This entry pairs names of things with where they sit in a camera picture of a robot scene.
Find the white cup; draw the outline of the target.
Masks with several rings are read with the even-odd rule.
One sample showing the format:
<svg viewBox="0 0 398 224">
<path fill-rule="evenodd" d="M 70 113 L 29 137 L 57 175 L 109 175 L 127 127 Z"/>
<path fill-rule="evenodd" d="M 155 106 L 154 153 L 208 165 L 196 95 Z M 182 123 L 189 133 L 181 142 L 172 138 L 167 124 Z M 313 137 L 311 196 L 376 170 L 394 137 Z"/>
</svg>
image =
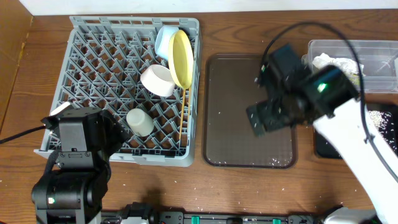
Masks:
<svg viewBox="0 0 398 224">
<path fill-rule="evenodd" d="M 148 136 L 154 129 L 153 119 L 139 108 L 129 111 L 126 115 L 126 121 L 133 133 L 139 137 Z"/>
</svg>

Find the yellow green snack wrapper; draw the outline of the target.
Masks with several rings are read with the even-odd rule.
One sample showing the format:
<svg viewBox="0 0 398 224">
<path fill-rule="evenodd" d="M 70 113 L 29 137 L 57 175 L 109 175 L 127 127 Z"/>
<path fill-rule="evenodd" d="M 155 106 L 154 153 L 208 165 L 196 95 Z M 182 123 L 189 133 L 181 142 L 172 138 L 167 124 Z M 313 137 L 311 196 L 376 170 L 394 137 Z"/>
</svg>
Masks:
<svg viewBox="0 0 398 224">
<path fill-rule="evenodd" d="M 354 85 L 359 86 L 359 69 L 357 62 L 354 60 L 349 58 L 333 58 L 322 53 L 312 60 L 312 65 L 317 69 L 321 69 L 327 65 L 334 65 L 338 67 Z"/>
</svg>

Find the white pink bowl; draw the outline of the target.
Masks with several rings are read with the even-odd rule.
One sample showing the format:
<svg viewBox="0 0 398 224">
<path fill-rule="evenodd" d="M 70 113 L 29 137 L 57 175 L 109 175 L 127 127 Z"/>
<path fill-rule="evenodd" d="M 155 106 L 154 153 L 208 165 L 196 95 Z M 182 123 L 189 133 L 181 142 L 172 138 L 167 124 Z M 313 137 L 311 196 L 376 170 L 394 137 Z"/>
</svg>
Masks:
<svg viewBox="0 0 398 224">
<path fill-rule="evenodd" d="M 163 97 L 171 96 L 175 88 L 170 70 L 162 65 L 150 65 L 142 73 L 141 83 L 151 93 Z"/>
</svg>

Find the wooden chopstick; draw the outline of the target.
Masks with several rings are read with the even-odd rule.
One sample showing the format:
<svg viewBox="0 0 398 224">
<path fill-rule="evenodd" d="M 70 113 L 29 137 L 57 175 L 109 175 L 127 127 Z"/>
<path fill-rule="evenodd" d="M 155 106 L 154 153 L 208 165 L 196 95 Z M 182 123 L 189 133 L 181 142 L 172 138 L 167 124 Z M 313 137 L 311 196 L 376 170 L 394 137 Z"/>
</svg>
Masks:
<svg viewBox="0 0 398 224">
<path fill-rule="evenodd" d="M 191 113 L 190 101 L 191 101 L 192 90 L 191 88 L 189 88 L 187 91 L 188 91 L 188 115 L 187 115 L 187 133 L 188 133 L 189 123 L 190 123 L 190 113 Z"/>
<path fill-rule="evenodd" d="M 182 108 L 181 108 L 181 115 L 180 115 L 180 128 L 178 139 L 181 140 L 182 137 L 182 128 L 183 128 L 183 118 L 184 118 L 184 111 L 185 111 L 185 100 L 186 100 L 186 90 L 183 90 L 183 98 L 182 98 Z"/>
</svg>

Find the yellow plate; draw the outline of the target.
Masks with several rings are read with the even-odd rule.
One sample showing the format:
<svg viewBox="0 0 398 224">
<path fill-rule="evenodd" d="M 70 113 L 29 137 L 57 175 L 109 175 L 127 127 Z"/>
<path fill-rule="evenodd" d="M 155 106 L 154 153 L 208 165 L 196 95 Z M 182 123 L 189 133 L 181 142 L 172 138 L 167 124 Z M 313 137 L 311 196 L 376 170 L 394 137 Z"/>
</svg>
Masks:
<svg viewBox="0 0 398 224">
<path fill-rule="evenodd" d="M 183 30 L 178 30 L 171 36 L 168 58 L 172 80 L 180 88 L 189 89 L 193 79 L 193 51 L 189 38 Z"/>
</svg>

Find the light blue bowl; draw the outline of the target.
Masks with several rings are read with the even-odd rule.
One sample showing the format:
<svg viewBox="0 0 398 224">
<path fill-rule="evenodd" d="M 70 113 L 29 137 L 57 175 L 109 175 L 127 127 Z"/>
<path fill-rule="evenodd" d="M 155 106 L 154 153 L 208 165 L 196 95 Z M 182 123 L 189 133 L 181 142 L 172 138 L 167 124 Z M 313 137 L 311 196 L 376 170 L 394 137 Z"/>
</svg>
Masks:
<svg viewBox="0 0 398 224">
<path fill-rule="evenodd" d="M 155 40 L 155 53 L 166 61 L 169 60 L 168 51 L 171 36 L 177 31 L 179 31 L 178 27 L 163 26 L 157 34 Z"/>
</svg>

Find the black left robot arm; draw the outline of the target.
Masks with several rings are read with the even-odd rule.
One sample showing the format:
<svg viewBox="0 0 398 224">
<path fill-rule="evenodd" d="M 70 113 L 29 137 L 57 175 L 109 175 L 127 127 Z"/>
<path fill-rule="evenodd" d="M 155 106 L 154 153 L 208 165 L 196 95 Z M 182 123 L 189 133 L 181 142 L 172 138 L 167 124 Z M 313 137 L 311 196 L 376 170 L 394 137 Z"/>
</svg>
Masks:
<svg viewBox="0 0 398 224">
<path fill-rule="evenodd" d="M 102 209 L 109 158 L 129 139 L 107 110 L 72 108 L 42 119 L 60 138 L 32 188 L 37 223 L 90 223 Z"/>
</svg>

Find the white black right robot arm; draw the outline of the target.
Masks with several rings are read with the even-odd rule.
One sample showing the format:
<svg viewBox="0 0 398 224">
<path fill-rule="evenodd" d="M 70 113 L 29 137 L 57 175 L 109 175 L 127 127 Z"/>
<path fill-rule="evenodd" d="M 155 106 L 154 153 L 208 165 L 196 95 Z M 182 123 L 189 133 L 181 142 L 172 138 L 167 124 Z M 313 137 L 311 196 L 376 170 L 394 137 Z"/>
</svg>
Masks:
<svg viewBox="0 0 398 224">
<path fill-rule="evenodd" d="M 289 45 L 261 60 L 268 99 L 246 109 L 256 136 L 311 124 L 340 154 L 374 210 L 334 208 L 317 223 L 397 223 L 397 156 L 375 127 L 362 95 L 336 66 L 316 73 Z"/>
</svg>

